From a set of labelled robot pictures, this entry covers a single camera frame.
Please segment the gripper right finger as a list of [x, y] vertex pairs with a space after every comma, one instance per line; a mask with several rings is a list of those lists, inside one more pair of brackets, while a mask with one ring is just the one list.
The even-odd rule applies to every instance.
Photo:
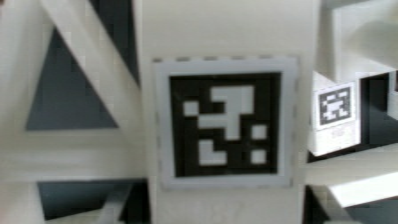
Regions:
[[309, 189], [327, 215], [327, 220], [322, 224], [355, 224], [355, 220], [338, 202], [330, 188], [325, 185], [311, 185]]

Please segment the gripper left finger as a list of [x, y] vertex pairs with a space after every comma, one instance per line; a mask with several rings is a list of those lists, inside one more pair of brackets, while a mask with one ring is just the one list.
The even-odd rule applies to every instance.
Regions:
[[124, 224], [123, 210], [131, 191], [130, 184], [119, 184], [107, 196], [103, 207], [98, 211], [66, 217], [59, 224]]

